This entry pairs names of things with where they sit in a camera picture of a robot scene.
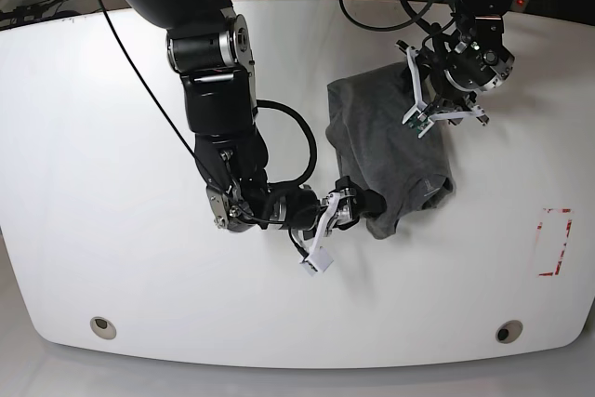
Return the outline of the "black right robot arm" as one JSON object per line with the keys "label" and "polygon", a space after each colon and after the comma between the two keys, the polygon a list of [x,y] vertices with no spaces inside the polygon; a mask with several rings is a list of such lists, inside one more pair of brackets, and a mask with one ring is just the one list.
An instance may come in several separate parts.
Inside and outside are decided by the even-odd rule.
{"label": "black right robot arm", "polygon": [[304,258],[312,258],[333,229],[376,218],[385,199],[343,177],[325,197],[308,186],[317,162],[315,137],[297,118],[309,148],[304,171],[271,182],[269,153],[256,123],[260,109],[294,116],[290,107],[256,95],[256,73],[245,18],[232,0],[126,0],[166,32],[166,55],[184,92],[190,149],[205,181],[216,225],[228,232],[253,227],[284,230]]}

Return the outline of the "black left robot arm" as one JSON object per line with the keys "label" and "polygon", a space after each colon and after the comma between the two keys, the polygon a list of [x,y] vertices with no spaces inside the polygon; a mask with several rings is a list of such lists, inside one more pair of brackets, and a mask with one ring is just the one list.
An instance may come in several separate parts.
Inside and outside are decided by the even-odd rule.
{"label": "black left robot arm", "polygon": [[458,125],[472,117],[482,125],[489,118],[478,97],[501,86],[514,64],[503,45],[504,16],[510,0],[447,0],[451,18],[429,23],[409,0],[403,10],[426,34],[420,47],[399,42],[406,56],[406,87],[414,103],[403,123],[424,136],[434,124]]}

